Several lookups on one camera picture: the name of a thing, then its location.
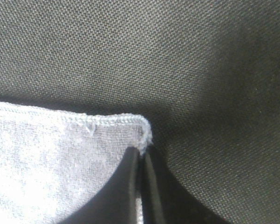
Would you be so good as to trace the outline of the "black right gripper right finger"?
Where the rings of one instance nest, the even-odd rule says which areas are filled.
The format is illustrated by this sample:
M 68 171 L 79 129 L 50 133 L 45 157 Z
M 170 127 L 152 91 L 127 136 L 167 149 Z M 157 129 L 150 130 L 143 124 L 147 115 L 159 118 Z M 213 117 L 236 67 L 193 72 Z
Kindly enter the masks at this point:
M 191 195 L 149 146 L 141 161 L 141 198 L 145 224 L 228 224 Z

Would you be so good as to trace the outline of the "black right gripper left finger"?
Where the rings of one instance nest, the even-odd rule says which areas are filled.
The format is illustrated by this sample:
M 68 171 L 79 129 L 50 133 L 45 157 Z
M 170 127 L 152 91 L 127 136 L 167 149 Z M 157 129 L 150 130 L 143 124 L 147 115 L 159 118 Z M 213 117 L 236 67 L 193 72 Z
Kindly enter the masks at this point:
M 102 189 L 61 224 L 136 224 L 139 150 L 128 147 Z

